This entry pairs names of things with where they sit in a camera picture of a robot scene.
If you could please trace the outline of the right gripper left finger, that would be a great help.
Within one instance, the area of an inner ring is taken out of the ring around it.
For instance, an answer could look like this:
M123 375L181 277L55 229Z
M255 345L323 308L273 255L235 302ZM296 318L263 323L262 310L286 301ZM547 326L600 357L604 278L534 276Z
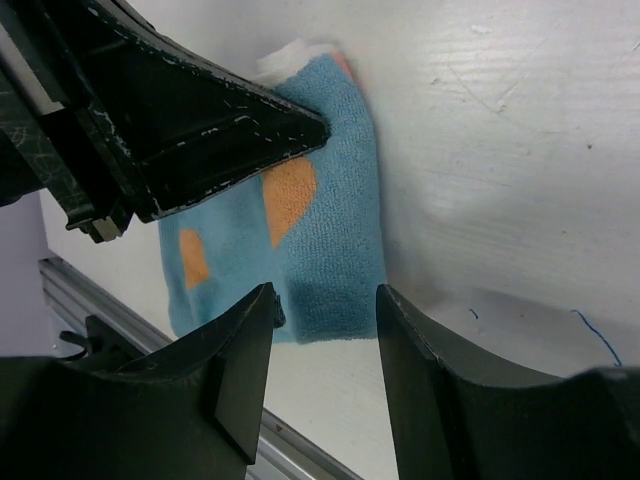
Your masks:
M278 302L253 289L131 362L5 357L5 479L241 479L255 462Z

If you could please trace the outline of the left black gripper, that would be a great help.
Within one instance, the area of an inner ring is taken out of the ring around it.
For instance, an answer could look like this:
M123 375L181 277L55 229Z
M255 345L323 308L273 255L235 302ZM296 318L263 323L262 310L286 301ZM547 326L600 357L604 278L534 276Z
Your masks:
M65 95L46 51L10 1L1 3L1 204L47 189L70 197L70 171L45 131Z

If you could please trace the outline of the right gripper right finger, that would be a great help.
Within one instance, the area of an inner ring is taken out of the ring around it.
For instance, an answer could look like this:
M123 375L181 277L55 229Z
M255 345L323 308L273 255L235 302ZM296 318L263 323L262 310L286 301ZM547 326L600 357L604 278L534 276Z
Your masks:
M491 353L376 292L378 343L402 479L635 479L639 371L559 378Z

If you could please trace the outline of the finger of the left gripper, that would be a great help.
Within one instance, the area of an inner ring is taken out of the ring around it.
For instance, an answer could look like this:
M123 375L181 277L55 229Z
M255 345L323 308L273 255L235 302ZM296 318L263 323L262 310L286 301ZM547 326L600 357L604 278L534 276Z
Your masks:
M29 188L97 243L328 136L317 113L175 43L125 1L29 5Z

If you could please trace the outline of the blue polka dot towel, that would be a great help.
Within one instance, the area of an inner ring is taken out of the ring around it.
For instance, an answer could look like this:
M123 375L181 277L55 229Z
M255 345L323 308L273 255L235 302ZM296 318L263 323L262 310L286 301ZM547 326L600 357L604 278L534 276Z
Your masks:
M341 52L295 40L257 63L257 82L320 113L326 145L159 222L173 332L219 317L271 283L278 342L370 338L386 280L374 124Z

